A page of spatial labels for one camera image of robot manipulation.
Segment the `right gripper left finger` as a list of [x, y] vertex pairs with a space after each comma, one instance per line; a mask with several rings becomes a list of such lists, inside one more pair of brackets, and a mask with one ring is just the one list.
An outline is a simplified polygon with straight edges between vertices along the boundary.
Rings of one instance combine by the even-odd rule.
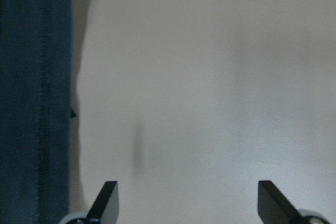
[[118, 182], [105, 182], [88, 211], [84, 223], [117, 223], [119, 216]]

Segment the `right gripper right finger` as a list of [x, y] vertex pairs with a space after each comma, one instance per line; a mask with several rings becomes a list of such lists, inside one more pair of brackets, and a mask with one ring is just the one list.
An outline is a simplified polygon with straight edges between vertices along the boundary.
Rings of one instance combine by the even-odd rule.
[[299, 211], [270, 180], [258, 182], [258, 215], [265, 224], [306, 223]]

